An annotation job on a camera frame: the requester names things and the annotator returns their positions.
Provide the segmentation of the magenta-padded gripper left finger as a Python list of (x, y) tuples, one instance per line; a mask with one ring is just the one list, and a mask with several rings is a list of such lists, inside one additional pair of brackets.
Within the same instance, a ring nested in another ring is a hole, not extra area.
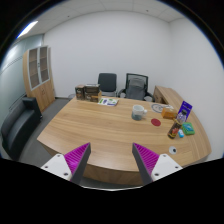
[(79, 185), (90, 154), (91, 144), (86, 143), (65, 155), (56, 154), (42, 166), (42, 169)]

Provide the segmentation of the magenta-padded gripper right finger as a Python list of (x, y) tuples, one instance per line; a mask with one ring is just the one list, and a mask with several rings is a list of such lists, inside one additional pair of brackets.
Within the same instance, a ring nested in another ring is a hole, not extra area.
[(182, 169), (168, 154), (157, 154), (137, 143), (132, 145), (132, 154), (143, 185), (150, 184)]

